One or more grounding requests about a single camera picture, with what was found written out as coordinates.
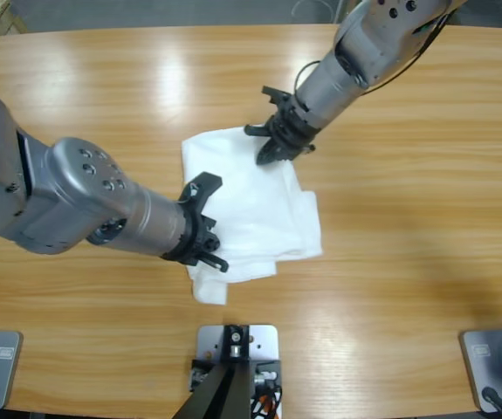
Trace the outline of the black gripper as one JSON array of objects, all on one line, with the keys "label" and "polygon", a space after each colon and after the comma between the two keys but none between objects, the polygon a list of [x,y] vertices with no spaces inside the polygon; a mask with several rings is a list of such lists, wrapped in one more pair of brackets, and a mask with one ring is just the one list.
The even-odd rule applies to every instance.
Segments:
[{"label": "black gripper", "polygon": [[256,164],[265,166],[275,161],[292,161],[302,154],[316,150],[313,140],[319,129],[302,120],[289,96],[270,98],[277,107],[267,126],[245,125],[244,133],[253,137],[270,138],[258,151]]},{"label": "black gripper", "polygon": [[229,264],[216,256],[220,241],[211,231],[217,221],[202,214],[194,204],[180,203],[185,220],[184,232],[181,234],[177,246],[162,255],[168,261],[175,261],[187,266],[197,266],[203,262],[208,266],[226,273]]}]

